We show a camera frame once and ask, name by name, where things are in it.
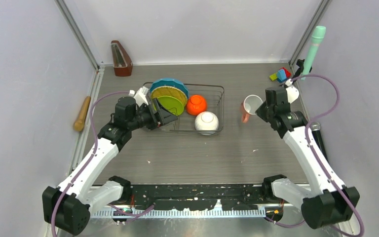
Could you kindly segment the pink mug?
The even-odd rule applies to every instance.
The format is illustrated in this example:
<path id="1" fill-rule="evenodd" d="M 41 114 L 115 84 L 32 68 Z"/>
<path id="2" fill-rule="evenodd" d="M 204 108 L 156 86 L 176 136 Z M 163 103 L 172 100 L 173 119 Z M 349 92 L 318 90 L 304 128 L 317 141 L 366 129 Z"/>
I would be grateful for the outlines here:
<path id="1" fill-rule="evenodd" d="M 263 100 L 258 95 L 248 95 L 240 105 L 241 121 L 247 123 L 250 116 L 256 114 L 256 110 L 262 105 Z"/>

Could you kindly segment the lime green plate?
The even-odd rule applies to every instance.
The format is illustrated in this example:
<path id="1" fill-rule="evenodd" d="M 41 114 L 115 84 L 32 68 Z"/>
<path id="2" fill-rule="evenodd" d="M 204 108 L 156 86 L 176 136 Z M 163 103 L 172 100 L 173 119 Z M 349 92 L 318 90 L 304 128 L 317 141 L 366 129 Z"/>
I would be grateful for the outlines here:
<path id="1" fill-rule="evenodd" d="M 184 112 L 183 103 L 175 97 L 159 96 L 157 100 L 167 111 L 176 116 L 180 116 Z"/>

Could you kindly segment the black wire dish rack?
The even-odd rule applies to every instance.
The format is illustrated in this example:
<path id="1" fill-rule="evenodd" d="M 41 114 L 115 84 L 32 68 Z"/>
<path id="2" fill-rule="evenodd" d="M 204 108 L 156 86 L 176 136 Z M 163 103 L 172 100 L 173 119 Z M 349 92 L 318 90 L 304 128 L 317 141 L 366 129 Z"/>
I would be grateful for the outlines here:
<path id="1" fill-rule="evenodd" d="M 217 135 L 224 128 L 224 93 L 218 85 L 163 78 L 144 83 L 134 98 L 139 105 L 157 102 L 177 117 L 164 131 Z"/>

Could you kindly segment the blue polka dot plate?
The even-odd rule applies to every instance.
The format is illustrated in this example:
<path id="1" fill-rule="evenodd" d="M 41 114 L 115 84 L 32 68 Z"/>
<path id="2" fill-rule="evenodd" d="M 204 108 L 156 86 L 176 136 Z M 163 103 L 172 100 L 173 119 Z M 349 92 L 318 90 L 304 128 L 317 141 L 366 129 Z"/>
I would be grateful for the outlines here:
<path id="1" fill-rule="evenodd" d="M 162 78 L 154 81 L 150 87 L 150 92 L 153 92 L 156 88 L 161 86 L 171 86 L 179 89 L 183 92 L 186 98 L 189 97 L 189 90 L 184 83 L 174 78 Z"/>

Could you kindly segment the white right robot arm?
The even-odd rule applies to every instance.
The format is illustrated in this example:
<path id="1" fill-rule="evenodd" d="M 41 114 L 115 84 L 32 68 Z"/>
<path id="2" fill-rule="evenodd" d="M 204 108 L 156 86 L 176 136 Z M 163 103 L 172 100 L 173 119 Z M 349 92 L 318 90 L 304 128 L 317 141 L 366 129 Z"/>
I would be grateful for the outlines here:
<path id="1" fill-rule="evenodd" d="M 347 187 L 329 166 L 303 113 L 291 111 L 287 90 L 279 86 L 266 89 L 265 102 L 256 114 L 293 151 L 309 182 L 309 189 L 305 189 L 284 175 L 266 177 L 261 191 L 264 200 L 283 199 L 292 204 L 312 229 L 350 220 L 360 194 L 355 187 Z"/>

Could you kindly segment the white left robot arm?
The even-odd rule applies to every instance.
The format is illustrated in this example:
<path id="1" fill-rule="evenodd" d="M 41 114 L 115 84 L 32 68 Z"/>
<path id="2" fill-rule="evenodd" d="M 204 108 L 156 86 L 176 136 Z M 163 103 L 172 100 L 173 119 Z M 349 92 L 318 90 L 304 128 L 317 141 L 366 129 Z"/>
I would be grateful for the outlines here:
<path id="1" fill-rule="evenodd" d="M 57 236 L 58 230 L 79 235 L 96 211 L 114 201 L 127 204 L 132 198 L 130 181 L 113 176 L 92 191 L 96 178 L 131 139 L 134 130 L 154 130 L 177 119 L 157 99 L 138 103 L 135 96 L 119 98 L 110 121 L 94 132 L 94 145 L 78 167 L 57 187 L 48 186 L 42 193 L 44 220 L 51 225 L 52 235 Z"/>

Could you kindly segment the white bowl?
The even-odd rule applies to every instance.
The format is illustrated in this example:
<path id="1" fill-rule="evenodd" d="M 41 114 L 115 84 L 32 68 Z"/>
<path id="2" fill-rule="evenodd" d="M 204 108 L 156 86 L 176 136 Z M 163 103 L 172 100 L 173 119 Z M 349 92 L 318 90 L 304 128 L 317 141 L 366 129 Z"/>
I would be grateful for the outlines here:
<path id="1" fill-rule="evenodd" d="M 194 126 L 201 135 L 213 135 L 219 127 L 219 119 L 214 113 L 205 111 L 196 116 Z"/>

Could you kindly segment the yellow woven pattern plate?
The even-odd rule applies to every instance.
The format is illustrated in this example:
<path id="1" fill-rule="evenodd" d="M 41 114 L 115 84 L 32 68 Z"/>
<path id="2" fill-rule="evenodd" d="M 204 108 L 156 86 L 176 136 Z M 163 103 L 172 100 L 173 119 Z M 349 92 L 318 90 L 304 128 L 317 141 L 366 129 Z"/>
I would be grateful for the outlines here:
<path id="1" fill-rule="evenodd" d="M 183 91 L 173 86 L 159 86 L 151 92 L 151 99 L 160 96 L 171 96 L 178 99 L 184 106 L 187 104 L 188 97 Z"/>

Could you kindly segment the orange bowl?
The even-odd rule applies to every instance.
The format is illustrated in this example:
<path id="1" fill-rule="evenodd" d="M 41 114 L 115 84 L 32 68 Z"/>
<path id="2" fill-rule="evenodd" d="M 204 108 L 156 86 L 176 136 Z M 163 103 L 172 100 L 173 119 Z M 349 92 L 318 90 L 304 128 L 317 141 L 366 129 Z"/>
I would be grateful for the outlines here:
<path id="1" fill-rule="evenodd" d="M 192 95 L 186 104 L 186 111 L 189 115 L 197 116 L 207 111 L 207 101 L 201 95 Z"/>

